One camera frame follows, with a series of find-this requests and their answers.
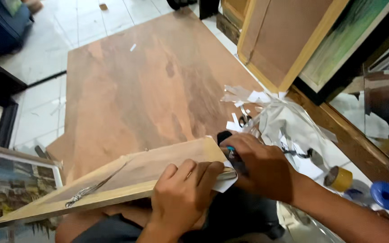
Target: tape roll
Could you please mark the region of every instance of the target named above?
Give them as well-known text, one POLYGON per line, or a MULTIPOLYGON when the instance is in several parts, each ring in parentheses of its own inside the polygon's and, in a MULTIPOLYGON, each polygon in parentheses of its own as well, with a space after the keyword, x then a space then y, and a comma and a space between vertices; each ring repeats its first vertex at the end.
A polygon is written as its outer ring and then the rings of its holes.
POLYGON ((352 172, 335 166, 325 176, 324 185, 336 191, 344 192, 352 185, 352 172))

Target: blue spool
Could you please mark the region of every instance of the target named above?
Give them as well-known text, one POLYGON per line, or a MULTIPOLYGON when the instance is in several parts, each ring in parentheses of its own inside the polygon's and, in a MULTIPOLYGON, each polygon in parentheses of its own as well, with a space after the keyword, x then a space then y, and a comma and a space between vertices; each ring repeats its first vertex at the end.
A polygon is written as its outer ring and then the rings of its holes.
POLYGON ((389 183, 383 181, 374 182, 370 187, 370 194, 377 204, 389 210, 389 183))

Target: person's right hand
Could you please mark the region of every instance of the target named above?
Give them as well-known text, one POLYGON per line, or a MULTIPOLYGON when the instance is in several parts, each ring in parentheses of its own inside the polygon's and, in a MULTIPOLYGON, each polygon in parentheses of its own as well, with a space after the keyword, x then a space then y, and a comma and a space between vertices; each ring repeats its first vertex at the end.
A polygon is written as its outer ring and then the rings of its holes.
POLYGON ((220 146, 234 147, 244 161, 249 177, 239 174, 235 185, 251 193, 293 204, 297 190, 310 180, 291 166, 278 146, 263 145, 250 134, 232 135, 220 146))

